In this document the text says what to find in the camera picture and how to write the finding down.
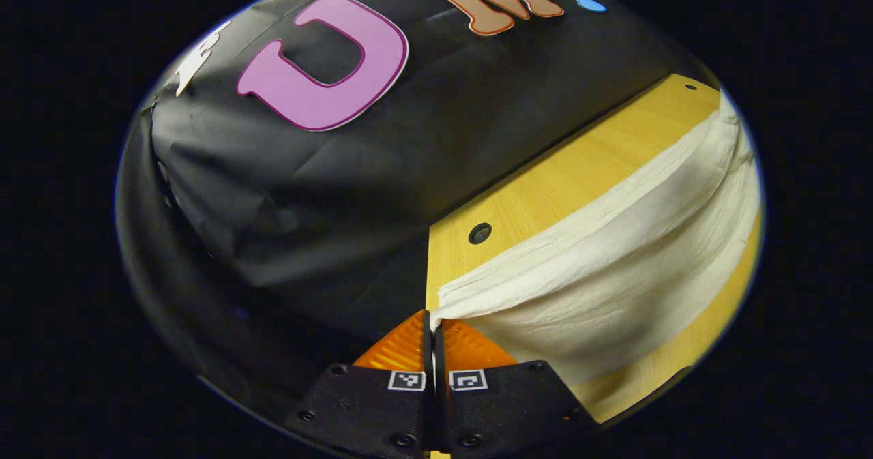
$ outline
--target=folded cloth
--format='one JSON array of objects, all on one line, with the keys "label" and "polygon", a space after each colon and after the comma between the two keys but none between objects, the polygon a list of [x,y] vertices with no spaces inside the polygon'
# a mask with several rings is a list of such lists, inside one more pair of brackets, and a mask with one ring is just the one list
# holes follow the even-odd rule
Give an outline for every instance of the folded cloth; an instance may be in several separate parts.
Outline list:
[{"label": "folded cloth", "polygon": [[601,197],[439,289],[520,361],[576,384],[626,366],[685,329],[720,293],[760,207],[754,154],[720,108]]}]

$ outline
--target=black fabric cover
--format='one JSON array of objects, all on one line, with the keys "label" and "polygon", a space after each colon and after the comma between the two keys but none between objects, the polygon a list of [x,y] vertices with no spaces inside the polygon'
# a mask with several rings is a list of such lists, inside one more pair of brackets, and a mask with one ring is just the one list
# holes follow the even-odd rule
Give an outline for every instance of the black fabric cover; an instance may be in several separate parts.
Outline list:
[{"label": "black fabric cover", "polygon": [[321,82],[355,67],[344,36],[294,26],[313,1],[234,16],[177,98],[183,52],[134,117],[119,172],[119,238],[141,303],[237,395],[256,383],[297,395],[423,308],[430,225],[521,164],[669,73],[717,88],[615,0],[597,0],[605,12],[552,0],[564,15],[490,37],[446,0],[358,0],[403,30],[409,60],[361,116],[307,132],[236,85],[275,38]]}]

